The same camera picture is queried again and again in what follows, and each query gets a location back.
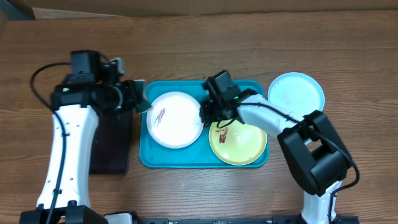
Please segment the green sponge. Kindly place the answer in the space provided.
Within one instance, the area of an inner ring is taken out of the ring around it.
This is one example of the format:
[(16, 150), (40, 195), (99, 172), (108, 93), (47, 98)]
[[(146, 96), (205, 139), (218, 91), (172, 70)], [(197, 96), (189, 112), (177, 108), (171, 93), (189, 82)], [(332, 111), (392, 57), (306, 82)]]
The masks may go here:
[(136, 92), (136, 107), (135, 111), (137, 113), (146, 113), (151, 109), (151, 103), (146, 97), (146, 81), (145, 80), (135, 80), (134, 81), (135, 92)]

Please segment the yellow green plate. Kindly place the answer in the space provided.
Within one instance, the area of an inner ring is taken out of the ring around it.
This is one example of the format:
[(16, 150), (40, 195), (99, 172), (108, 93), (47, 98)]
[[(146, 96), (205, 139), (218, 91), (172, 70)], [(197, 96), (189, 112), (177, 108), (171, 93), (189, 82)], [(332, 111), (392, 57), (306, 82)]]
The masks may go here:
[(215, 155), (223, 162), (248, 165), (260, 158), (267, 146), (267, 133), (239, 121), (214, 122), (209, 130), (209, 143)]

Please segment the white plate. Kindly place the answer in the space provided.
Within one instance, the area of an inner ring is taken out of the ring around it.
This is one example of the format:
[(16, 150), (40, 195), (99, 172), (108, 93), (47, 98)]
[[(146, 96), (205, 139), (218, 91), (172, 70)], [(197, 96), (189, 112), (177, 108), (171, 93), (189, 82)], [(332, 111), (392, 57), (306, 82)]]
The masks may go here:
[(200, 104), (187, 93), (171, 91), (157, 97), (147, 112), (150, 136), (163, 147), (180, 149), (194, 143), (203, 131)]

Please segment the light blue plate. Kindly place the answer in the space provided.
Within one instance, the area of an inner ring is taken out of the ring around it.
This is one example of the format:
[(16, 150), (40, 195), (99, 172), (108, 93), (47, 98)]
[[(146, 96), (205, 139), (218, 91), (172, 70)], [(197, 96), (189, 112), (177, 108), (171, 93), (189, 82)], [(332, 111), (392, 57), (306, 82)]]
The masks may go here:
[(289, 72), (274, 79), (268, 89), (267, 99), (272, 104), (300, 114), (323, 111), (325, 94), (312, 77)]

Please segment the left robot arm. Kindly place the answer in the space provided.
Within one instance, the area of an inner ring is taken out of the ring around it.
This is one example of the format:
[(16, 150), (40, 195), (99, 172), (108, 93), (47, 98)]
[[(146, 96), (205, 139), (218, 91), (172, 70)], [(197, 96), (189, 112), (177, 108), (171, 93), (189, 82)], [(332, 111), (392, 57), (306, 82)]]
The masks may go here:
[(76, 50), (67, 65), (71, 72), (46, 101), (34, 85), (36, 76), (57, 67), (38, 68), (30, 89), (52, 112), (53, 141), (46, 181), (34, 210), (22, 212), (20, 223), (140, 223), (135, 212), (100, 215), (91, 209), (89, 174), (92, 147), (102, 115), (144, 113), (150, 108), (144, 80), (121, 80), (121, 58), (95, 50)]

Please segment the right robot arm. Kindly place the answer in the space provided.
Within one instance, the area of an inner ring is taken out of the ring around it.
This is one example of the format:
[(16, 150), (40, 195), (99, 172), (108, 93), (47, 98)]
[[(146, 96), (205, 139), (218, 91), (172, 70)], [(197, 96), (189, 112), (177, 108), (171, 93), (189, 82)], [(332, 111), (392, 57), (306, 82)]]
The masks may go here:
[(207, 78), (202, 87), (208, 92), (200, 103), (205, 127), (239, 121), (278, 139), (292, 177), (305, 192), (299, 222), (346, 221), (335, 213), (336, 196), (358, 183), (342, 184), (348, 169), (358, 167), (324, 113), (301, 115), (273, 105), (252, 89), (240, 90), (226, 70)]

